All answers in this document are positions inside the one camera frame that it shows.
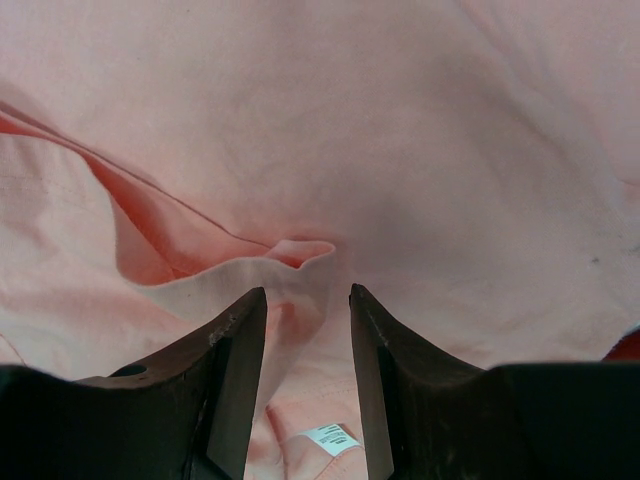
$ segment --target screw hole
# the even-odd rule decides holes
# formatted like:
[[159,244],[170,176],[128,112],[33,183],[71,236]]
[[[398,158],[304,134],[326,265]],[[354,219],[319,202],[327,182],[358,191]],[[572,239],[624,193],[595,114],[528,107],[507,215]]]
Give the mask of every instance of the screw hole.
[[131,377],[133,375],[140,375],[147,371],[147,367],[144,365],[127,365],[122,367],[117,372],[113,373],[112,377]]

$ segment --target garment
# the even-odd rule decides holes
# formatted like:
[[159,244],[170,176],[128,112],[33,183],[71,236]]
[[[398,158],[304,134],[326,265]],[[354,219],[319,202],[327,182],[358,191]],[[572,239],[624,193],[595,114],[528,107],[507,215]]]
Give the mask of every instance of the garment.
[[634,0],[3,0],[0,360],[108,375],[269,302],[246,478],[364,479],[348,293],[466,361],[640,320]]

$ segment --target clothing label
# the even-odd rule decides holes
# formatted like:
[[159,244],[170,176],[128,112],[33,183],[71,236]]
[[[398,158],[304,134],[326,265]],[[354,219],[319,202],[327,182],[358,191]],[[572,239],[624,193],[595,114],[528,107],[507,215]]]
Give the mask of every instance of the clothing label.
[[335,423],[307,430],[300,435],[309,437],[333,457],[337,457],[348,448],[360,446],[340,425]]

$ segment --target pink shirt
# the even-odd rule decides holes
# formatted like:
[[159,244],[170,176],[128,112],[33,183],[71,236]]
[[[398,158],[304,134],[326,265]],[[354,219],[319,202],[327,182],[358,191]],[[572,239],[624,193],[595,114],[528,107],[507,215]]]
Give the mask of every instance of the pink shirt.
[[269,300],[246,478],[364,479],[352,282],[481,367],[640,320],[635,0],[0,2],[0,361]]

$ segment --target pink cloth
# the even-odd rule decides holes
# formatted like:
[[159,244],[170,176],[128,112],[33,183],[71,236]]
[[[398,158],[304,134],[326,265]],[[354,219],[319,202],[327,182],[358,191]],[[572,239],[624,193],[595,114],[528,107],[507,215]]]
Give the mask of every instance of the pink cloth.
[[246,478],[364,479],[366,285],[482,367],[640,319],[635,0],[0,2],[0,360],[106,375],[257,285]]

